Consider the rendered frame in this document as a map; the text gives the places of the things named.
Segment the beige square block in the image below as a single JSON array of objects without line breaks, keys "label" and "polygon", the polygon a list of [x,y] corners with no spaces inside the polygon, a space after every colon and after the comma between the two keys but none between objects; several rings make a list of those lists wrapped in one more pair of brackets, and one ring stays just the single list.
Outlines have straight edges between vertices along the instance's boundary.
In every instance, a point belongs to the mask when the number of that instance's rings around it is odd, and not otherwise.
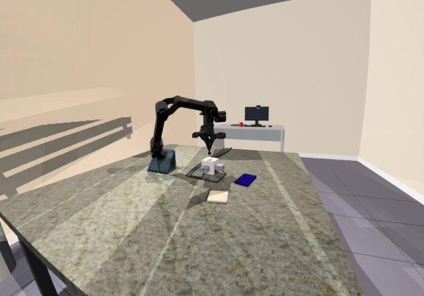
[{"label": "beige square block", "polygon": [[207,202],[210,203],[227,203],[228,191],[210,191]]}]

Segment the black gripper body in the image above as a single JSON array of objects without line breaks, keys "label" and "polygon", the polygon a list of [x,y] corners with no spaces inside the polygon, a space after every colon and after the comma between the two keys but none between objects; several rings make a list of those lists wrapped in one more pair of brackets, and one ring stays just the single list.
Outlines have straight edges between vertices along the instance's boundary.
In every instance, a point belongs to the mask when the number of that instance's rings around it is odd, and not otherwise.
[{"label": "black gripper body", "polygon": [[[214,128],[213,128],[214,127],[214,124],[213,123],[203,123],[203,127],[207,127],[207,125],[210,128],[212,128],[212,131],[213,131],[213,133],[209,135],[210,139],[215,139],[215,138],[217,138],[217,139],[224,139],[224,138],[226,138],[226,134],[224,132],[219,132],[217,134],[214,134],[215,131],[214,131]],[[197,138],[198,136],[199,136],[199,132],[194,132],[192,134],[192,138]]]}]

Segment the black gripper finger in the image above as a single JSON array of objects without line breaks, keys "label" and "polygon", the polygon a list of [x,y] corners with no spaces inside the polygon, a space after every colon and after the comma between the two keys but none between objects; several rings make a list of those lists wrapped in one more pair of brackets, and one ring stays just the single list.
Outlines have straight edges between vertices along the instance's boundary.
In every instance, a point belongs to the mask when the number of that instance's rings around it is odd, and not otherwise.
[{"label": "black gripper finger", "polygon": [[201,138],[201,139],[205,142],[207,149],[209,150],[209,137],[207,137],[206,139],[204,138]]},{"label": "black gripper finger", "polygon": [[[215,138],[216,139],[216,138]],[[215,139],[209,139],[209,150],[211,149]]]}]

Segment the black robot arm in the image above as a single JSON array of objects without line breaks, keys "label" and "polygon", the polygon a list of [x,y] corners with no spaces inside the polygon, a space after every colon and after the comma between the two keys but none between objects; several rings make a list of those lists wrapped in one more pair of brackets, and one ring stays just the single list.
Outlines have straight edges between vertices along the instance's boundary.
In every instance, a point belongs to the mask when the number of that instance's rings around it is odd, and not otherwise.
[{"label": "black robot arm", "polygon": [[[173,105],[168,108],[169,104]],[[162,140],[164,122],[175,112],[176,109],[180,107],[201,111],[199,115],[203,115],[203,123],[213,123],[213,121],[216,123],[225,122],[227,118],[226,112],[218,111],[216,104],[212,100],[198,101],[177,95],[157,102],[155,108],[156,122],[154,126],[154,134],[150,141],[151,154],[153,158],[156,158],[156,160],[164,161],[166,159],[168,151],[163,151],[162,149],[164,146]],[[212,128],[208,125],[207,127],[201,126],[199,136],[200,138],[207,138],[212,133]]]}]

